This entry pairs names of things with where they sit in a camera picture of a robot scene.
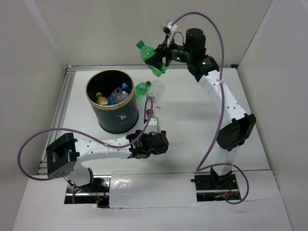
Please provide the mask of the green plastic soda bottle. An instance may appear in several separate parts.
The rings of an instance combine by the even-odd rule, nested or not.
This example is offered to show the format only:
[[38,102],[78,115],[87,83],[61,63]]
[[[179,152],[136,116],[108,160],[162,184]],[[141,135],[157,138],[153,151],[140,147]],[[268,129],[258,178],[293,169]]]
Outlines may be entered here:
[[142,40],[140,40],[136,46],[140,50],[141,59],[151,69],[155,76],[159,77],[166,72],[167,68],[163,63],[163,56],[160,52],[145,45]]

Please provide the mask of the clear bottle red label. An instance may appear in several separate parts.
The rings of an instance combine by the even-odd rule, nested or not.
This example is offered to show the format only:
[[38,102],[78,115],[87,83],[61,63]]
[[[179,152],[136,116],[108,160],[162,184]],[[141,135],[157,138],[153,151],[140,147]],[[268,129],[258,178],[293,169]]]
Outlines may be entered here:
[[146,120],[145,120],[145,124],[149,121],[149,119],[151,118],[151,117],[156,117],[155,115],[154,115],[154,112],[151,112],[151,110],[150,109],[147,109],[146,110],[146,116],[147,116],[147,118],[146,118]]

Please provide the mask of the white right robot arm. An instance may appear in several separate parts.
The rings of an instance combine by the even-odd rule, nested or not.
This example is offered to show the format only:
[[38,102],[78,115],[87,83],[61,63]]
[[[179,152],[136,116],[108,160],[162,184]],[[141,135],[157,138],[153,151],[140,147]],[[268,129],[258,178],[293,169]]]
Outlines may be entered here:
[[220,111],[213,141],[219,145],[217,165],[210,170],[212,187],[220,189],[231,175],[238,149],[249,138],[256,117],[238,104],[223,80],[223,69],[213,57],[206,54],[205,35],[201,29],[188,29],[182,45],[175,43],[175,32],[171,29],[165,28],[163,31],[166,35],[163,43],[147,53],[143,60],[156,76],[165,73],[172,61],[186,64],[190,74],[206,90]]

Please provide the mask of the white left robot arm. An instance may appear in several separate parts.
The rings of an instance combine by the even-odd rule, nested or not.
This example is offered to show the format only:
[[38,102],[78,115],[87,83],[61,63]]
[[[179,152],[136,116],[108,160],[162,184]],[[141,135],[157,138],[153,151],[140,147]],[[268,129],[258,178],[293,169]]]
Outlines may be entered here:
[[46,148],[47,176],[49,179],[67,178],[81,192],[90,192],[95,186],[93,171],[82,163],[101,159],[146,159],[150,155],[164,154],[169,142],[166,132],[141,133],[137,130],[125,137],[106,140],[105,145],[93,139],[76,139],[73,133],[65,133]]

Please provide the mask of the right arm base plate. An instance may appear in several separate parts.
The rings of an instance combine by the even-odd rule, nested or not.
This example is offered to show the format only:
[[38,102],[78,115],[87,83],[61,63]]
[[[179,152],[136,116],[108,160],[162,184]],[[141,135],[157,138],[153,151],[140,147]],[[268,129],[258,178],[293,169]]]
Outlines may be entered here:
[[191,183],[195,185],[198,202],[224,201],[229,195],[229,201],[241,200],[236,176],[232,173],[227,180],[214,183],[210,173],[195,174]]

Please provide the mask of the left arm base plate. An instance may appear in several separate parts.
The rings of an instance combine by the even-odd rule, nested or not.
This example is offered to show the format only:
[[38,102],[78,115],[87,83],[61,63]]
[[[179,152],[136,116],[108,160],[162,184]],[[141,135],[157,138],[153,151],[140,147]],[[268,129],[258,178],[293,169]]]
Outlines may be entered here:
[[67,180],[64,204],[83,205],[93,204],[97,208],[109,208],[111,175],[94,176],[93,184],[87,189],[74,186],[71,180]]

